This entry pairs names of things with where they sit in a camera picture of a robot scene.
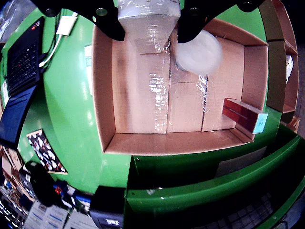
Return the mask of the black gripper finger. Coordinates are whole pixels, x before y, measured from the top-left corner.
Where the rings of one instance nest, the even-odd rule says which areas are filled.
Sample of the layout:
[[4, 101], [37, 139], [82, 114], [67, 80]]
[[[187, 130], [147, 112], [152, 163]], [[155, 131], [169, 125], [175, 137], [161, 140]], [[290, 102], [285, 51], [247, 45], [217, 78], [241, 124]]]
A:
[[118, 8], [112, 0], [34, 0], [33, 4], [47, 17], [68, 9], [92, 21], [109, 38], [123, 41], [125, 31], [118, 21]]
[[234, 5], [249, 13], [262, 3], [263, 0], [186, 0], [178, 20], [178, 42], [193, 40], [207, 23]]

